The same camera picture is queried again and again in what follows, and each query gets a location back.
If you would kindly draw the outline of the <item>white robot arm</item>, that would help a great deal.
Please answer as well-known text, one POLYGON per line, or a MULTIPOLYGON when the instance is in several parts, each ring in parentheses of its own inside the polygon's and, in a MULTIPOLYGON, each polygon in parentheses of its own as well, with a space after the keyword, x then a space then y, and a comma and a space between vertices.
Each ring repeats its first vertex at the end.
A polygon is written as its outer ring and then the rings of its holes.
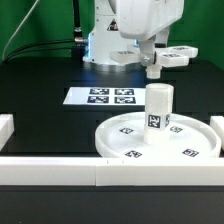
POLYGON ((94 0, 95 24, 88 36, 86 64, 134 63, 126 53, 138 42, 143 66, 154 63, 156 35, 182 17, 184 0, 94 0))

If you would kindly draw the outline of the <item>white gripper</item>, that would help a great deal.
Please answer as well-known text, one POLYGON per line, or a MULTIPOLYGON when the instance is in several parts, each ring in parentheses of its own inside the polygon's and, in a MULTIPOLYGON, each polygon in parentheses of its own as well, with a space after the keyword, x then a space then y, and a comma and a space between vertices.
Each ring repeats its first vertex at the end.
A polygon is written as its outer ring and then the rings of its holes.
POLYGON ((138 45, 143 66, 154 64, 155 45, 167 46, 170 33, 168 26, 182 17, 183 9, 184 0, 116 1, 120 35, 122 38, 140 40, 138 45))

